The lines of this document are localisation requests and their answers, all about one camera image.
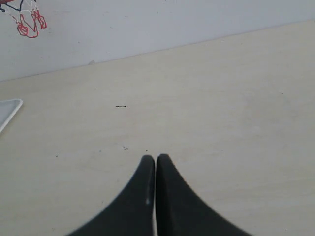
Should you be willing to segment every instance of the black plastic part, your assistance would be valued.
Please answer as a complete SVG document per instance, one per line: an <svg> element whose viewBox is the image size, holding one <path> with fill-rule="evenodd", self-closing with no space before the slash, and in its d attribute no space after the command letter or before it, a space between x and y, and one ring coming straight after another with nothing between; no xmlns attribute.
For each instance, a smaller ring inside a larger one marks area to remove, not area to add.
<svg viewBox="0 0 315 236"><path fill-rule="evenodd" d="M160 236L250 236L208 207L166 154L157 159L156 212Z"/></svg>
<svg viewBox="0 0 315 236"><path fill-rule="evenodd" d="M155 163L144 156L116 199L69 236L152 236L154 189Z"/></svg>

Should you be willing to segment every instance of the white wall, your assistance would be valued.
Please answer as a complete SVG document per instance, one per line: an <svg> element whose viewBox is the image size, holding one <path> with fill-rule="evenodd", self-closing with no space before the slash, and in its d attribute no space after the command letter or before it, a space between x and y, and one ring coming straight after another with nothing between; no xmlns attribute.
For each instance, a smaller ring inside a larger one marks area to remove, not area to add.
<svg viewBox="0 0 315 236"><path fill-rule="evenodd" d="M314 0L39 0L30 40L0 14L0 81L315 18Z"/></svg>

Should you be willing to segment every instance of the white table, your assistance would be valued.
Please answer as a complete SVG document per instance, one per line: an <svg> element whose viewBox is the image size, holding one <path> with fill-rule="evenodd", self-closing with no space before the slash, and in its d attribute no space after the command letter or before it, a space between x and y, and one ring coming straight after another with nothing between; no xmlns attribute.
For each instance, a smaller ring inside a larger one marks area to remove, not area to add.
<svg viewBox="0 0 315 236"><path fill-rule="evenodd" d="M313 235L314 29L1 82L0 100L24 104L0 134L0 235L69 233L113 200L143 154L160 153L242 229Z"/></svg>

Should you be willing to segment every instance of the mini basketball hoop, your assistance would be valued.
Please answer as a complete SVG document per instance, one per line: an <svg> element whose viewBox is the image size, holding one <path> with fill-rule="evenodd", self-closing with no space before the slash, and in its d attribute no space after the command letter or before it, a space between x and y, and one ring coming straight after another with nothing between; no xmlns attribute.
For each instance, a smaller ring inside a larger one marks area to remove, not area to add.
<svg viewBox="0 0 315 236"><path fill-rule="evenodd" d="M15 21L21 36L37 38L39 30L47 28L46 20L39 12L36 0L0 0L0 11L7 13Z"/></svg>

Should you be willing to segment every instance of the black curved edge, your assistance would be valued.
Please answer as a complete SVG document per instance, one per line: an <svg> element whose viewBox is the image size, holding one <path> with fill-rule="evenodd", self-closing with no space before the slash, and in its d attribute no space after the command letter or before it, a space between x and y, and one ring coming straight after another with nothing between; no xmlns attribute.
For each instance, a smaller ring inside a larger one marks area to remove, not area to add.
<svg viewBox="0 0 315 236"><path fill-rule="evenodd" d="M156 215L161 236L250 236L208 207L166 154L157 159Z"/></svg>
<svg viewBox="0 0 315 236"><path fill-rule="evenodd" d="M155 162L143 156L133 177L98 216L68 236L152 236Z"/></svg>

